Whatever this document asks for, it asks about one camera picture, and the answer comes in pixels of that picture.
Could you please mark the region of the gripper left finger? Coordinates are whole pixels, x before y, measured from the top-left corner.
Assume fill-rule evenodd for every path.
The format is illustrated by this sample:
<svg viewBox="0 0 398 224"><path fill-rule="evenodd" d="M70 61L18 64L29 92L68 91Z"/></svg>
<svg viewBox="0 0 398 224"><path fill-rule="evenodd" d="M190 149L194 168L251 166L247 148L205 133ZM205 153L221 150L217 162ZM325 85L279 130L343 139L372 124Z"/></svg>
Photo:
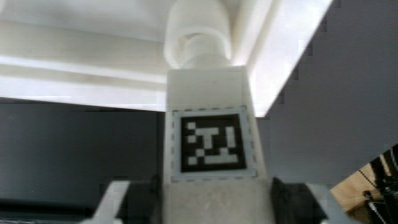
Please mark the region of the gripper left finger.
<svg viewBox="0 0 398 224"><path fill-rule="evenodd" d="M153 224L157 203L157 184L151 181L114 180L96 211L78 224Z"/></svg>

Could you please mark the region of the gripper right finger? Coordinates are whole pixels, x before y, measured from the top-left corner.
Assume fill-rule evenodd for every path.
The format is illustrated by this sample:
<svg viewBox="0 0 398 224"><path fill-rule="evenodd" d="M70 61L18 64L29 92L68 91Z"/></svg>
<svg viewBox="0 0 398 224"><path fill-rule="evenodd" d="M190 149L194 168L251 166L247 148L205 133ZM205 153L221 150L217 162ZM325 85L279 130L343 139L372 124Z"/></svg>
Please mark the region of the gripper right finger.
<svg viewBox="0 0 398 224"><path fill-rule="evenodd" d="M324 185L274 178L270 195L276 224L359 224Z"/></svg>

